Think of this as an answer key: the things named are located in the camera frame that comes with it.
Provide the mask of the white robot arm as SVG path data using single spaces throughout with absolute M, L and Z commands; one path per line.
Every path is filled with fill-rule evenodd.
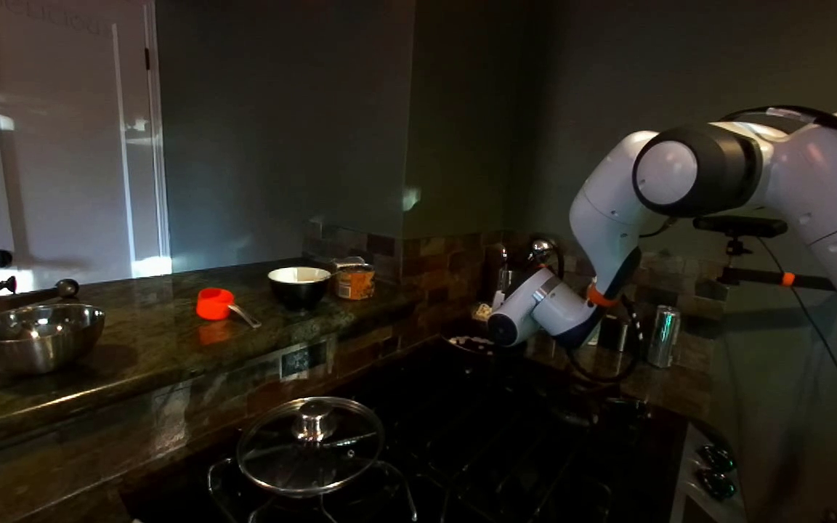
M 633 129 L 592 169 L 569 204 L 569 228 L 592 266 L 573 291 L 547 266 L 488 317 L 498 346 L 547 331 L 581 346 L 639 262 L 652 218 L 708 218 L 774 208 L 807 244 L 837 291 L 837 113 L 774 105 L 764 122 L 727 119 Z

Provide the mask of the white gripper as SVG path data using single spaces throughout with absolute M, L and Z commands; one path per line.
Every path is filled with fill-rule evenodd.
M 477 302 L 472 317 L 488 327 L 498 346 L 520 346 L 537 331 L 531 311 L 531 299 L 498 291 L 490 302 Z

